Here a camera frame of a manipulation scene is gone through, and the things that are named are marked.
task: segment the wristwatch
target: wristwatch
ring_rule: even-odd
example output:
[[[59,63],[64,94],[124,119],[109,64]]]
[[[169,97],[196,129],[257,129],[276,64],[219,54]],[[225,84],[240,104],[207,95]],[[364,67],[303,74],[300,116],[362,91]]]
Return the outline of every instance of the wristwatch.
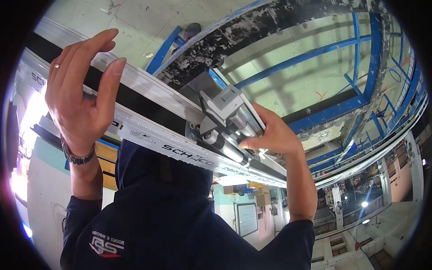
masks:
[[[78,164],[78,165],[86,164],[92,159],[93,155],[95,154],[96,143],[93,144],[90,153],[88,153],[86,156],[76,156],[69,151],[69,146],[67,146],[67,143],[61,134],[60,134],[60,140],[61,140],[61,146],[63,147],[64,156],[72,164]]]

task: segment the cardboard box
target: cardboard box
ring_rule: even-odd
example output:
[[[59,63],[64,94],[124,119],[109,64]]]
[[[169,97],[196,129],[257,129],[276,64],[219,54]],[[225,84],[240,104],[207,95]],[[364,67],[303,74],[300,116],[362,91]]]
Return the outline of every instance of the cardboard box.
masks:
[[[269,187],[268,186],[260,187],[260,188],[258,188],[257,191],[254,191],[254,195],[255,196],[261,195],[261,194],[269,194],[269,193],[270,192],[269,192]]]
[[[224,186],[223,187],[223,193],[227,195],[234,195],[234,186]]]
[[[255,199],[257,201],[257,206],[270,205],[270,194],[268,193],[257,195]]]

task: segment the hand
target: hand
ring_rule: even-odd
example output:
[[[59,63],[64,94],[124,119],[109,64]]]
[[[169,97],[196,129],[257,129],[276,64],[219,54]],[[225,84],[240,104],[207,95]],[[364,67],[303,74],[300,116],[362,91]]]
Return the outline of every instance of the hand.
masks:
[[[243,140],[239,147],[243,149],[269,149],[276,153],[303,152],[303,145],[294,132],[274,112],[252,103],[257,114],[266,125],[264,135]]]
[[[100,32],[86,41],[67,46],[51,62],[45,101],[51,117],[76,156],[90,153],[114,118],[115,99],[126,58],[113,61],[102,75],[98,96],[83,99],[83,83],[90,61],[98,52],[114,48],[117,29]]]

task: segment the fingernail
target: fingernail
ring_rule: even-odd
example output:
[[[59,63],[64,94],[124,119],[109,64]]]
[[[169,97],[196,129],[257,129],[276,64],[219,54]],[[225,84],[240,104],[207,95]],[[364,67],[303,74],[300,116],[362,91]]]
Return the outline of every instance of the fingernail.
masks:
[[[241,149],[247,149],[248,148],[248,144],[246,142],[241,142],[238,146]]]
[[[116,76],[120,76],[123,74],[123,69],[126,64],[126,57],[119,58],[115,61],[114,66],[112,67],[112,73]]]

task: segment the whiteboard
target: whiteboard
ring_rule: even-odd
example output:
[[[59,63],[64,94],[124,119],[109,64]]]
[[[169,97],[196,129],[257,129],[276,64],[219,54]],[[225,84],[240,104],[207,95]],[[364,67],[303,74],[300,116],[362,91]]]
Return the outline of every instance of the whiteboard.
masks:
[[[247,236],[258,230],[257,207],[255,203],[237,204],[238,234]]]

